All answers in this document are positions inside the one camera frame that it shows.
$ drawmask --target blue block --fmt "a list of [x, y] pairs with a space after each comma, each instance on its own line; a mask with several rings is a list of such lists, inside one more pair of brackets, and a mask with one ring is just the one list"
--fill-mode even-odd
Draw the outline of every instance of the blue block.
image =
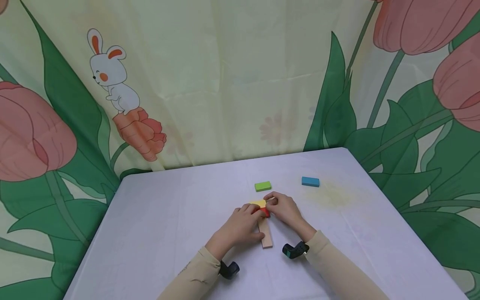
[[320, 186], [320, 180], [318, 178], [312, 178], [312, 177], [302, 177], [301, 183], [302, 185], [308, 185], [308, 186], [314, 186], [314, 187]]

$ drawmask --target curtain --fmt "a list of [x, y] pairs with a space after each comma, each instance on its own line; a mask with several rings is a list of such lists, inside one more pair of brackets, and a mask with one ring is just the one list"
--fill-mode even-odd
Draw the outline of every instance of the curtain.
[[480, 299], [479, 10], [0, 0], [0, 298], [61, 299], [127, 175], [346, 147]]

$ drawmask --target wrist strap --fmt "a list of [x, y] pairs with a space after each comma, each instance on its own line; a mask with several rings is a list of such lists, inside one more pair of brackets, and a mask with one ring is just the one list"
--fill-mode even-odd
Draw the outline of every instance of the wrist strap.
[[240, 267], [236, 262], [232, 262], [227, 266], [223, 261], [220, 261], [220, 275], [225, 279], [232, 279], [233, 276], [240, 271]]
[[283, 246], [282, 252], [289, 259], [294, 259], [299, 257], [302, 254], [306, 254], [310, 250], [310, 247], [305, 244], [303, 241], [298, 243], [295, 247], [292, 247], [290, 244], [285, 244]]

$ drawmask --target green stem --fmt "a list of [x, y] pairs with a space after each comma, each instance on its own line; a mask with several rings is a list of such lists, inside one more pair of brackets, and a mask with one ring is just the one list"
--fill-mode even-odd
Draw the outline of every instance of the green stem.
[[5, 69], [2, 64], [0, 63], [0, 78], [3, 79], [3, 81], [8, 81], [13, 84], [18, 84], [18, 82], [15, 80], [15, 78]]
[[54, 262], [53, 254], [0, 238], [0, 249]]
[[47, 178], [47, 183], [50, 187], [50, 191], [52, 192], [52, 196], [55, 200], [55, 204], [57, 205], [57, 208], [60, 211], [60, 215], [63, 217], [63, 220], [65, 221], [65, 223], [67, 223], [67, 226], [70, 228], [73, 234], [78, 238], [80, 242], [82, 242], [85, 246], [88, 247], [90, 243], [78, 228], [77, 224], [75, 223], [72, 216], [70, 215], [70, 212], [68, 211], [65, 201], [63, 200], [63, 197], [60, 192], [60, 187], [57, 182], [57, 178], [55, 176], [56, 172], [57, 171], [54, 170], [54, 171], [49, 171], [45, 173], [45, 177]]
[[375, 100], [375, 104], [373, 105], [372, 113], [370, 115], [370, 119], [368, 120], [367, 128], [373, 128], [373, 124], [377, 119], [378, 111], [380, 110], [380, 106], [382, 106], [382, 102], [388, 91], [388, 87], [390, 87], [390, 84], [392, 83], [392, 80], [393, 80], [393, 76], [395, 75], [395, 72], [398, 69], [398, 66], [400, 65], [400, 62], [402, 61], [404, 56], [405, 56], [405, 52], [403, 52], [402, 50], [399, 50], [395, 55], [395, 58], [393, 59], [393, 62], [390, 65], [390, 68], [388, 68], [387, 75], [384, 78], [384, 82], [380, 87], [380, 91], [378, 92], [377, 99]]
[[407, 129], [403, 130], [402, 132], [400, 132], [399, 134], [397, 134], [396, 136], [394, 136], [393, 138], [391, 138], [390, 140], [386, 141], [385, 143], [381, 144], [377, 149], [375, 149], [373, 152], [371, 152], [370, 154], [368, 154], [361, 162], [360, 164], [363, 165], [364, 163], [366, 163], [369, 159], [373, 158], [375, 155], [379, 154], [380, 152], [382, 152], [383, 150], [385, 150], [386, 148], [390, 147], [391, 145], [397, 143], [397, 142], [400, 142], [401, 140], [403, 140], [404, 138], [412, 135], [412, 134], [415, 134], [417, 131], [419, 131], [420, 129], [422, 128], [425, 128], [429, 125], [432, 125], [438, 121], [443, 121], [443, 124], [447, 123], [448, 121], [450, 121], [451, 119], [453, 119], [453, 116], [452, 116], [452, 113], [448, 110], [448, 109], [444, 109], [442, 111], [439, 111], [431, 116], [429, 116], [428, 118], [426, 119], [423, 119], [422, 121], [416, 123], [416, 124], [413, 124], [412, 126], [408, 127]]
[[411, 206], [402, 211], [402, 213], [418, 212], [427, 208], [435, 207], [449, 207], [449, 206], [461, 206], [461, 207], [475, 207], [480, 208], [480, 201], [478, 200], [439, 200], [426, 203], [420, 203]]
[[120, 145], [120, 147], [115, 151], [115, 153], [112, 156], [112, 159], [110, 160], [110, 169], [114, 169], [115, 163], [117, 162], [117, 159], [120, 156], [120, 153], [125, 150], [126, 147], [130, 146], [127, 142], [123, 143]]
[[360, 31], [359, 38], [357, 39], [357, 43], [355, 45], [355, 49], [353, 49], [352, 57], [350, 58], [350, 63], [348, 64], [347, 72], [345, 73], [345, 78], [350, 78], [350, 70], [352, 69], [353, 62], [355, 61], [355, 58], [357, 57], [357, 53], [360, 49], [361, 42], [363, 40], [363, 37], [365, 36], [365, 33], [367, 32], [368, 25], [370, 24], [370, 20], [373, 17], [373, 13], [375, 13], [375, 9], [377, 8], [378, 2], [374, 1], [372, 8], [370, 8], [370, 12], [368, 13], [367, 19], [363, 23], [363, 27]]

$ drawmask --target right hand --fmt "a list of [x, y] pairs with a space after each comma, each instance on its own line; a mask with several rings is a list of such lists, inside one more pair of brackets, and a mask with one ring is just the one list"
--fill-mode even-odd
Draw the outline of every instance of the right hand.
[[313, 238], [316, 233], [315, 228], [301, 216], [300, 210], [292, 197], [279, 192], [271, 192], [264, 197], [264, 200], [267, 201], [266, 208], [280, 221], [290, 226], [304, 242]]
[[280, 221], [290, 227], [303, 220], [300, 210], [292, 197], [279, 192], [271, 192], [264, 197], [264, 200], [267, 200], [266, 208], [268, 211], [274, 213]]

